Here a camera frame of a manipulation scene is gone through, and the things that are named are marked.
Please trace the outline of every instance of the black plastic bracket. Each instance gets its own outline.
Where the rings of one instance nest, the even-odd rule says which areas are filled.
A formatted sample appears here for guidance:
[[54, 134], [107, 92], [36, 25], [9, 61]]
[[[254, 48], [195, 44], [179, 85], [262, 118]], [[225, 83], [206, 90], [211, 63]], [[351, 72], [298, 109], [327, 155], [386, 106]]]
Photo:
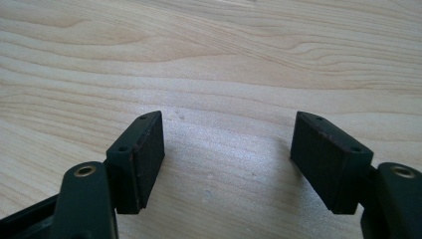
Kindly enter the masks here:
[[137, 118], [106, 152], [104, 163], [79, 164], [59, 195], [0, 220], [3, 239], [118, 238], [117, 213], [145, 208], [164, 157], [161, 112]]
[[360, 203], [364, 238], [422, 238], [422, 174], [398, 163], [370, 163], [373, 152], [320, 116], [298, 112], [291, 160], [335, 214]]

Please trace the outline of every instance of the black plastic part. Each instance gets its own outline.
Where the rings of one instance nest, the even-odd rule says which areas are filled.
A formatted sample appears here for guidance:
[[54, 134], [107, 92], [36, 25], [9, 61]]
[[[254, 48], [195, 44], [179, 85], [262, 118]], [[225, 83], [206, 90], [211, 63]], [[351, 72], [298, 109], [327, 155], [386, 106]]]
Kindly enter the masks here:
[[66, 172], [50, 233], [51, 239], [118, 238], [102, 163], [85, 162]]
[[422, 238], [422, 173], [398, 163], [378, 166], [376, 192], [389, 238]]
[[379, 214], [372, 214], [370, 210], [365, 209], [360, 218], [360, 227], [364, 239], [385, 239], [390, 238], [390, 232], [385, 218]]
[[48, 238], [57, 195], [0, 220], [1, 238]]
[[376, 194], [376, 178], [378, 170], [369, 167], [368, 173], [361, 177], [358, 183], [357, 195], [359, 203], [373, 217], [384, 217]]
[[164, 157], [161, 112], [137, 118], [106, 152], [105, 166], [113, 183], [117, 213], [145, 208]]
[[291, 159], [325, 206], [335, 214], [354, 214], [359, 179], [373, 152], [330, 121], [298, 112]]
[[[107, 181], [108, 188], [111, 191], [111, 196], [106, 197], [104, 192], [102, 192], [102, 194], [105, 198], [99, 194], [96, 195], [101, 197], [98, 198], [98, 203], [100, 205], [96, 204], [96, 206], [92, 207], [92, 209], [95, 209], [104, 203], [110, 203], [111, 208], [115, 208], [117, 206], [117, 212], [119, 213], [138, 213], [140, 208], [146, 207], [147, 200], [151, 193], [163, 157], [164, 141], [161, 112], [154, 112], [137, 118], [107, 151], [107, 160], [104, 165], [102, 165], [102, 168], [106, 168], [107, 176], [102, 178], [101, 181]], [[83, 181], [79, 182], [81, 183], [81, 187], [89, 190], [90, 192], [94, 192], [98, 189], [94, 185], [84, 184]], [[72, 193], [69, 194], [69, 192], [65, 193], [66, 195], [62, 194], [63, 193], [61, 193], [62, 201], [68, 200], [66, 199], [67, 197], [75, 196], [72, 195]], [[81, 225], [82, 222], [78, 222], [79, 218], [75, 220], [76, 215], [73, 214], [75, 211], [67, 211], [69, 210], [69, 208], [66, 209], [67, 206], [61, 206], [61, 208], [65, 209], [60, 210], [59, 214], [55, 213], [57, 198], [58, 195], [55, 195], [0, 220], [0, 238], [50, 238], [53, 219], [59, 214], [60, 216], [57, 220], [60, 220], [61, 222], [55, 223], [55, 227], [60, 227], [61, 229], [57, 229], [57, 231], [61, 231], [62, 226], [56, 226], [56, 224], [66, 226], [66, 223], [72, 224], [76, 221], [77, 224], [75, 224], [75, 226]], [[80, 201], [79, 204], [82, 207], [85, 207], [90, 203], [92, 203], [90, 200], [84, 200]], [[106, 218], [110, 219], [108, 209], [106, 209], [105, 212], [107, 214]], [[68, 218], [68, 213], [71, 213], [69, 215], [73, 215], [74, 218]], [[86, 220], [91, 220], [92, 225], [97, 223], [97, 217], [92, 217], [92, 212], [89, 212], [89, 214], [85, 211], [80, 213], [81, 214], [79, 216], [81, 218], [85, 218]], [[111, 218], [112, 223], [115, 226], [114, 213], [112, 213]], [[85, 232], [80, 234], [77, 233], [77, 235], [74, 236], [76, 237], [72, 239], [105, 238], [103, 235], [100, 235], [100, 237], [93, 237], [93, 233]]]

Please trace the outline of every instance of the small hole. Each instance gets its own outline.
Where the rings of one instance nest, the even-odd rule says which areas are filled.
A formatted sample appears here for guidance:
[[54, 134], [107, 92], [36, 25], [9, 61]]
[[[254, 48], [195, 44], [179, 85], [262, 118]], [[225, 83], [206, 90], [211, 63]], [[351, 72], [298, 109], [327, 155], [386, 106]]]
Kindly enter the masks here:
[[351, 147], [350, 149], [354, 152], [361, 152], [362, 151], [362, 150], [360, 150], [360, 148], [355, 147], [355, 146]]
[[399, 176], [407, 177], [407, 178], [413, 178], [415, 177], [415, 173], [413, 173], [411, 170], [401, 167], [401, 166], [392, 166], [391, 169], [393, 172]]
[[124, 151], [127, 151], [128, 150], [128, 147], [126, 147], [126, 146], [121, 146], [119, 149], [118, 149], [118, 151], [121, 151], [121, 152], [124, 152]]
[[84, 177], [90, 174], [93, 174], [96, 171], [96, 168], [92, 165], [80, 167], [78, 170], [75, 171], [74, 175], [76, 177]]
[[78, 174], [87, 174], [90, 173], [93, 169], [90, 167], [84, 167], [79, 169]]

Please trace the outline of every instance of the dark green plastic piece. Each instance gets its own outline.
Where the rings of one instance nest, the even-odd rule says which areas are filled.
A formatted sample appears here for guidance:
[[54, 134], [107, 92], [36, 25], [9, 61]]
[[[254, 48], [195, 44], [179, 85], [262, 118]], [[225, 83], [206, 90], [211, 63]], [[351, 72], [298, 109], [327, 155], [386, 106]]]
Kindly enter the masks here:
[[373, 152], [330, 121], [298, 112], [291, 160], [335, 214], [354, 214]]
[[106, 151], [105, 166], [119, 214], [145, 208], [164, 157], [161, 112], [137, 118]]
[[105, 166], [92, 161], [69, 169], [49, 239], [116, 239], [116, 229]]
[[389, 238], [422, 238], [422, 173], [406, 165], [378, 166], [376, 193], [389, 228]]

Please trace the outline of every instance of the wooden table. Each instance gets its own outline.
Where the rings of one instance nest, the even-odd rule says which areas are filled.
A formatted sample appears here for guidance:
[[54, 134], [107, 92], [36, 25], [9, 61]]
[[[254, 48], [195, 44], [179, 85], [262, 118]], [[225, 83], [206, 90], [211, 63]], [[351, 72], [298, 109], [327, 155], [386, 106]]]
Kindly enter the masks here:
[[289, 160], [297, 111], [422, 170], [422, 2], [0, 2], [0, 217], [163, 112], [148, 207], [120, 238], [361, 238]]

